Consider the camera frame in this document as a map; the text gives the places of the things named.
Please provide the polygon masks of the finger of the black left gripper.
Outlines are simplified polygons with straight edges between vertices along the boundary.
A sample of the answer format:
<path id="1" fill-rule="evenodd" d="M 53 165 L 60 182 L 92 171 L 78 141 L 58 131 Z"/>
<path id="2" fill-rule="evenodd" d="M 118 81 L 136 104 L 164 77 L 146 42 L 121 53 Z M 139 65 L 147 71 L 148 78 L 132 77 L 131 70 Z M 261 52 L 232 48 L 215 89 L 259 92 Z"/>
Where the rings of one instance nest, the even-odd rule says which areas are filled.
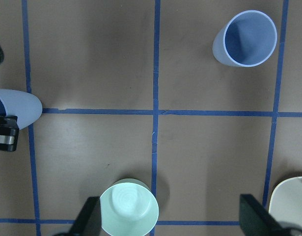
<path id="1" fill-rule="evenodd" d="M 0 150 L 14 152 L 17 149 L 19 127 L 17 116 L 0 116 Z"/>

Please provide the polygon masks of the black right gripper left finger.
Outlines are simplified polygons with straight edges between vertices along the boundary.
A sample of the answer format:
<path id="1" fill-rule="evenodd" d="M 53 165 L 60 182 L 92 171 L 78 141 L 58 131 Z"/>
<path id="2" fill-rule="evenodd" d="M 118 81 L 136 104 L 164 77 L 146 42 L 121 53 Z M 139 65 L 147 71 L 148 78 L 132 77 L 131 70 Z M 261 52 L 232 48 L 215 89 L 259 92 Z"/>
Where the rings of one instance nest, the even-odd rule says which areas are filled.
<path id="1" fill-rule="evenodd" d="M 99 236 L 101 230 L 100 197 L 88 197 L 69 231 L 57 233 L 55 236 Z"/>

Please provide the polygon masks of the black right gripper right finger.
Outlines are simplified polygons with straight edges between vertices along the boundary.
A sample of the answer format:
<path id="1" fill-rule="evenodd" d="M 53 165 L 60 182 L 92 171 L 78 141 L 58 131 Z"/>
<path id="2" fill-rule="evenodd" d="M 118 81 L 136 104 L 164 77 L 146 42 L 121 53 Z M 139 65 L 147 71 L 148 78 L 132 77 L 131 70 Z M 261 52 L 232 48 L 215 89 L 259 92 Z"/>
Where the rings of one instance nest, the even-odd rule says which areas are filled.
<path id="1" fill-rule="evenodd" d="M 241 194 L 239 225 L 246 236 L 302 236 L 299 227 L 283 227 L 252 194 Z"/>

